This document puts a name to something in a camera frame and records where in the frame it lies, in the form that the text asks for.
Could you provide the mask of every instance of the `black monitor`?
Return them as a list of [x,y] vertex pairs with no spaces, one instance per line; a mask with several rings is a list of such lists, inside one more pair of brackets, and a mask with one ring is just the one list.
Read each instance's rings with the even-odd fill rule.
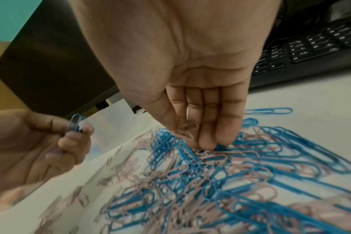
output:
[[67,118],[119,92],[68,0],[42,1],[0,57],[0,79],[31,110]]

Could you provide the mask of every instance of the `black keyboard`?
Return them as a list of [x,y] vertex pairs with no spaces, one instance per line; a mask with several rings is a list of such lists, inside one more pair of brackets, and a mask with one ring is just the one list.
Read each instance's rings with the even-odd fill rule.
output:
[[263,51],[250,88],[351,67],[351,18]]

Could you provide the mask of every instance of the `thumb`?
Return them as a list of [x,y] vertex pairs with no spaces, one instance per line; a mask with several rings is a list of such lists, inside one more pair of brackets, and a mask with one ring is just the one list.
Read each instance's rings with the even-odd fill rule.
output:
[[177,128],[176,111],[165,92],[159,93],[150,101],[137,102],[150,115],[166,127],[169,131]]

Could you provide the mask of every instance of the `teal wall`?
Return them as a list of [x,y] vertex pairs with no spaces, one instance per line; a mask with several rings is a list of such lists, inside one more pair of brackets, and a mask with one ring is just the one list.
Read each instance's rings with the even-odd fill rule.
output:
[[0,0],[0,40],[12,41],[42,0]]

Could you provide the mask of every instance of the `white desk surface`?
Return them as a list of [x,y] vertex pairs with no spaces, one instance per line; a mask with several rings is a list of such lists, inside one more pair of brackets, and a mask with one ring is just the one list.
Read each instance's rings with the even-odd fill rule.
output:
[[[351,70],[319,77],[252,91],[246,109],[291,107],[294,112],[290,115],[258,116],[257,119],[260,125],[293,130],[351,160]],[[148,124],[149,115],[139,114],[137,119]],[[98,157],[74,169],[84,173],[71,173],[73,175],[64,175],[58,180],[65,183],[64,187],[74,187],[77,180],[88,180],[104,161],[106,158],[101,160]],[[351,190],[351,175],[331,175],[325,181]],[[36,191],[11,210],[0,214],[0,233],[30,233],[33,229],[28,229],[28,224],[56,198],[60,187],[58,183],[47,184],[42,187],[47,191],[43,196]]]

